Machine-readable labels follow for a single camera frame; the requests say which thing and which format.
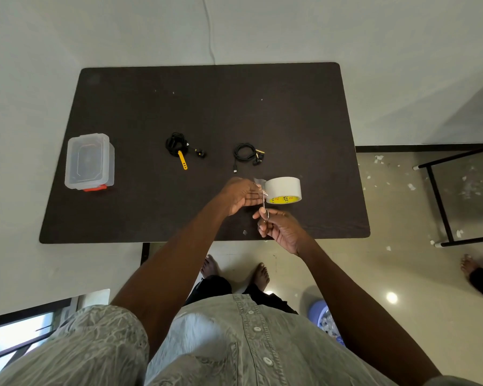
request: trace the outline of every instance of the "person's right hand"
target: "person's right hand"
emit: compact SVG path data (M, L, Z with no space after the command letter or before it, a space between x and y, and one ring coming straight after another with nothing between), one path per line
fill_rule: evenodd
M265 220L267 211L269 212L268 221ZM287 211L260 207L252 218L259 218L258 231L261 237L271 236L280 246L294 255L299 255L300 242L309 237L299 222Z

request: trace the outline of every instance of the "foot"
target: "foot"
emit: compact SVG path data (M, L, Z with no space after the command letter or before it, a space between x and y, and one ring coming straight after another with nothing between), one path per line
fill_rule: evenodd
M254 275L252 275L250 282L251 284L254 283L257 285L261 291L264 291L267 285L270 283L267 268L263 263L259 263L258 267L254 271Z
M218 275L218 266L211 255L207 255L204 259L204 264L200 269L200 273L204 279L211 275Z
M480 265L469 255L465 255L460 263L460 269L464 272L465 277L468 279L469 275Z

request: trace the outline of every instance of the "grey button-up shirt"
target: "grey button-up shirt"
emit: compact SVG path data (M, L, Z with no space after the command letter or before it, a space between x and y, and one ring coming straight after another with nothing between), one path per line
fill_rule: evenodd
M148 363L139 320L116 306L77 312L0 373L0 385L394 385L308 319L248 295L183 307ZM439 377L430 386L475 384Z

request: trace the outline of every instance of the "dark wooden table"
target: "dark wooden table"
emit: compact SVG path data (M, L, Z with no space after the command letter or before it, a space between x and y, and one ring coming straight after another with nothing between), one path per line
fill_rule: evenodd
M184 171L165 149L172 132L207 157L189 152ZM66 188L67 142L91 133L115 148L115 184ZM83 69L39 240L166 241L233 176L241 142L266 154L238 176L300 179L302 201L279 208L314 238L370 235L340 67L303 63ZM256 209L227 218L216 240L261 239Z

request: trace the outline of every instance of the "container lid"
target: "container lid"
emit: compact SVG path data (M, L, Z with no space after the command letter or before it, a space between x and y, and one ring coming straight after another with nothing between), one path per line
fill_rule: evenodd
M109 180L109 137L87 134L70 138L64 184L72 189L95 188Z

